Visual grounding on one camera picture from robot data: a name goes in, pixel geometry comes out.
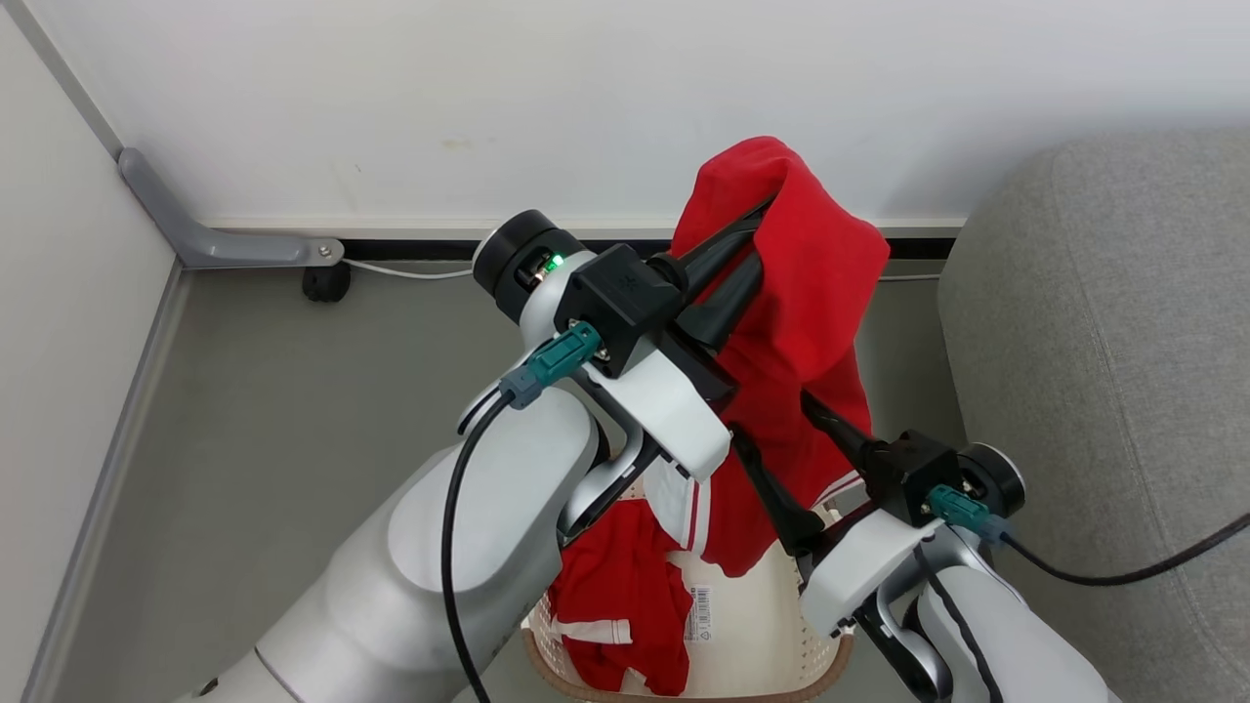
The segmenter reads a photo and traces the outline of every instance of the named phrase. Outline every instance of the red cloth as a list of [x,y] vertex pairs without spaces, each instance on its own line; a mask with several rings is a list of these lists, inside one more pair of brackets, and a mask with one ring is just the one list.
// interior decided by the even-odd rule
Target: red cloth
[[[759,136],[699,170],[671,250],[685,254],[774,193],[754,239],[764,285],[718,357],[741,388],[721,420],[745,428],[765,467],[799,503],[812,505],[851,467],[802,417],[799,393],[808,389],[870,432],[851,344],[889,245],[872,225],[842,210],[798,154]],[[738,577],[760,560],[776,533],[732,452],[712,474],[711,490],[701,557]]]
[[564,638],[588,684],[620,690],[628,667],[646,677],[658,695],[685,690],[690,658],[682,637],[692,600],[681,569],[666,559],[675,549],[645,500],[620,500],[561,553],[564,568],[548,590],[551,617],[562,623],[629,620],[631,644]]

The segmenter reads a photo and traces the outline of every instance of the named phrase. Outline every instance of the gray sofa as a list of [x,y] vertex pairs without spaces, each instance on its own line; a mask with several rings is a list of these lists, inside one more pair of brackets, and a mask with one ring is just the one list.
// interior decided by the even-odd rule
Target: gray sofa
[[[1019,464],[1019,537],[1054,565],[1132,570],[1250,508],[1250,129],[1035,156],[939,305],[968,435]],[[1118,588],[998,559],[1126,703],[1250,700],[1250,532]]]

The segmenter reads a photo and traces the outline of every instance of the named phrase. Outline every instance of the black cable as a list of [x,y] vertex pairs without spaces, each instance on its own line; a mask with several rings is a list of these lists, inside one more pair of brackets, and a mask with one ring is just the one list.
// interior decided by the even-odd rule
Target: black cable
[[1124,585],[1128,583],[1138,583],[1139,580],[1146,580],[1148,578],[1156,577],[1165,572],[1170,572],[1176,567],[1184,564],[1185,562],[1189,562],[1190,559],[1194,559],[1195,557],[1199,557],[1202,553],[1210,550],[1212,547],[1220,544],[1221,542],[1232,537],[1234,534],[1241,532],[1242,529],[1245,529],[1248,524],[1250,524],[1250,513],[1246,513],[1240,518],[1232,520],[1231,523],[1224,525],[1222,528],[1216,530],[1214,534],[1211,534],[1202,542],[1199,542],[1198,544],[1190,547],[1189,549],[1185,549],[1184,552],[1180,552],[1174,557],[1169,557],[1168,559],[1164,559],[1158,564],[1151,564],[1144,569],[1138,569],[1135,572],[1129,572],[1126,574],[1120,574],[1116,577],[1082,577],[1082,575],[1070,574],[1068,572],[1061,572],[1055,567],[1051,567],[1050,564],[1044,562],[1041,557],[1038,557],[1036,554],[1030,552],[1028,548],[1025,548],[1024,544],[1016,542],[1015,538],[1012,538],[1010,534],[1004,533],[1002,542],[1005,544],[1009,544],[1016,552],[1019,552],[1021,557],[1032,562],[1039,569],[1046,572],[1048,574],[1058,579],[1062,579],[1069,583],[1075,583],[1078,585]]
[[451,584],[451,532],[456,522],[456,502],[460,499],[460,484],[464,482],[469,458],[472,457],[472,450],[478,447],[481,435],[486,434],[486,428],[490,427],[490,423],[495,422],[495,418],[511,402],[511,390],[500,393],[499,398],[482,413],[478,424],[469,430],[469,437],[465,438],[464,447],[460,448],[460,455],[456,457],[456,465],[451,469],[451,482],[448,483],[448,503],[442,508],[442,605],[448,610],[448,627],[451,629],[451,642],[456,645],[456,655],[460,657],[460,665],[464,667],[465,675],[469,677],[469,685],[472,687],[472,692],[481,703],[490,703],[490,695],[486,694],[486,687],[482,685],[481,675],[478,674],[478,668],[469,654],[465,633],[460,628],[460,613],[456,610],[456,592]]
[[920,564],[920,570],[925,574],[929,587],[934,589],[938,598],[941,598],[942,605],[950,613],[950,619],[955,620],[955,624],[959,625],[959,635],[964,638],[964,644],[968,645],[968,649],[972,653],[972,658],[976,659],[976,670],[981,674],[981,682],[985,683],[985,688],[990,692],[990,703],[1002,703],[1002,690],[999,689],[999,682],[994,680],[994,673],[990,672],[990,663],[985,660],[985,653],[976,644],[972,629],[968,627],[968,620],[964,619],[964,614],[955,605],[955,599],[950,597],[950,592],[938,579],[938,574],[934,572],[932,565],[929,564],[929,559],[919,544],[912,554],[916,555],[916,563]]

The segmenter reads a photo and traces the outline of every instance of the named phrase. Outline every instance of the barcode label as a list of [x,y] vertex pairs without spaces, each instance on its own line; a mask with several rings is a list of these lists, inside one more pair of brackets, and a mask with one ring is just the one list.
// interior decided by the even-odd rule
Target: barcode label
[[690,614],[686,615],[686,642],[711,642],[711,587],[690,585]]

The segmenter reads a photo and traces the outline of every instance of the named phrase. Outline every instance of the metal bracket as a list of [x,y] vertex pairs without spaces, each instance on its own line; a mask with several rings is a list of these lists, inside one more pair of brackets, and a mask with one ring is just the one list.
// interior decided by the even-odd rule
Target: metal bracket
[[338,239],[228,234],[191,219],[138,149],[122,149],[118,170],[156,221],[186,269],[279,269],[332,266],[342,259]]

